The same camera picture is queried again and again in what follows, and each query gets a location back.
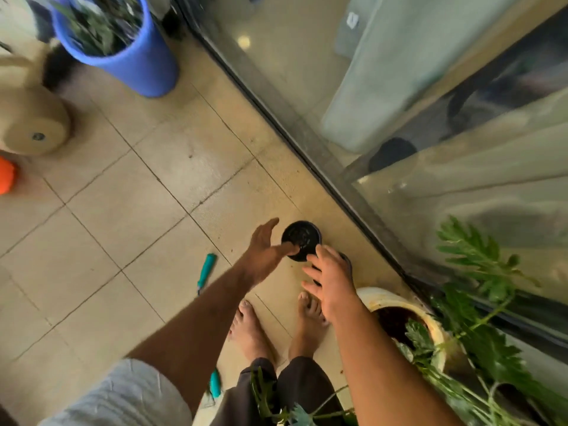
orange ball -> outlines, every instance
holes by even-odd
[[[0,194],[8,193],[16,179],[16,165],[0,157]]]

bare foot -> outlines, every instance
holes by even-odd
[[[328,322],[322,314],[322,305],[305,291],[298,296],[298,327],[288,350],[288,359],[298,356],[313,357],[327,331]]]
[[[249,362],[259,357],[266,358],[274,364],[270,344],[251,302],[246,299],[238,305],[237,313],[229,330],[229,337],[233,339]]]

blue plastic container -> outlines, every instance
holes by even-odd
[[[69,0],[57,0],[69,4]],[[100,67],[145,97],[160,97],[175,86],[180,69],[164,38],[152,21],[146,0],[138,0],[143,10],[143,23],[131,45],[109,57],[85,55],[69,38],[67,18],[51,8],[57,38],[75,59]]]

white ceramic pot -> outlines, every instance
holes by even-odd
[[[369,311],[373,312],[386,307],[400,307],[412,311],[426,324],[430,337],[435,345],[444,343],[448,340],[447,334],[442,326],[430,314],[418,305],[407,301],[406,299],[378,287],[361,287],[357,289],[359,299],[363,301]],[[446,360],[448,358],[447,350],[440,351],[433,360],[433,365],[440,371],[444,370]]]

